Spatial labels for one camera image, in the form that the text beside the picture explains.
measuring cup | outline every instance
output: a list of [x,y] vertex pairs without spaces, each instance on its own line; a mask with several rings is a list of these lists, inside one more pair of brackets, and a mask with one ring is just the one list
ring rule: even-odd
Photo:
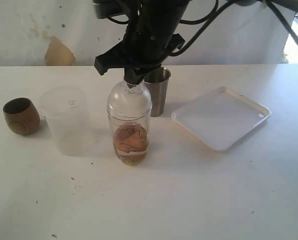
[[76,86],[51,89],[40,98],[40,108],[59,151],[74,156],[94,142],[85,93]]

stainless steel cup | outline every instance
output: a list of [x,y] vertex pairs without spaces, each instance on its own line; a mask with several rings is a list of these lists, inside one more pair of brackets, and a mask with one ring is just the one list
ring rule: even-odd
[[163,66],[155,69],[144,77],[144,84],[151,94],[151,117],[158,117],[163,113],[170,77],[170,70]]

table surface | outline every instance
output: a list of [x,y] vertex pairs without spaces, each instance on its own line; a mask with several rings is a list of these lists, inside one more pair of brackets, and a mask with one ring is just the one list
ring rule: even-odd
[[[135,167],[115,156],[107,96],[122,70],[0,67],[0,240],[298,240],[298,65],[170,66],[165,112],[151,119],[151,146]],[[87,94],[96,144],[61,155],[42,121],[13,134],[3,105],[63,84]],[[225,152],[170,118],[219,86],[272,111]]]

white tray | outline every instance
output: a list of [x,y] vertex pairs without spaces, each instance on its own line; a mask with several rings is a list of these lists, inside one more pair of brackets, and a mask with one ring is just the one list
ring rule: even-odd
[[271,111],[222,86],[194,99],[171,116],[210,148],[224,151],[268,119]]

wooden cup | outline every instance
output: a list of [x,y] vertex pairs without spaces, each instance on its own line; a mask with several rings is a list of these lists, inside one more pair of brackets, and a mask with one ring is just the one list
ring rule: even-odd
[[4,105],[3,112],[9,128],[16,134],[31,134],[40,125],[39,113],[28,98],[21,97],[9,101]]

